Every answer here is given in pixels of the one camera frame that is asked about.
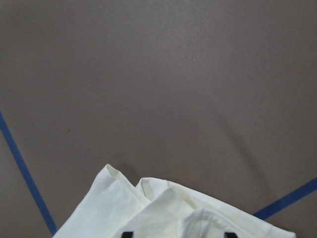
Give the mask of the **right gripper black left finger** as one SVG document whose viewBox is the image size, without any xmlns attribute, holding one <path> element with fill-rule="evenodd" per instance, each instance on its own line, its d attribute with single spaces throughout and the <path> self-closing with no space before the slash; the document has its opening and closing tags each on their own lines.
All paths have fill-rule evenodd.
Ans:
<svg viewBox="0 0 317 238">
<path fill-rule="evenodd" d="M 123 232 L 121 238 L 133 238 L 134 232 L 133 231 L 126 231 Z"/>
</svg>

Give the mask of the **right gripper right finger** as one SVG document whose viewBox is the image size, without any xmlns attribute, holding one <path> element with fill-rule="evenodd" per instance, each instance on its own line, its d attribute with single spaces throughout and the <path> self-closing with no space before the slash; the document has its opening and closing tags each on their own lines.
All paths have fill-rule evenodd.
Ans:
<svg viewBox="0 0 317 238">
<path fill-rule="evenodd" d="M 237 234 L 233 232 L 225 232 L 224 238 L 237 238 Z"/>
</svg>

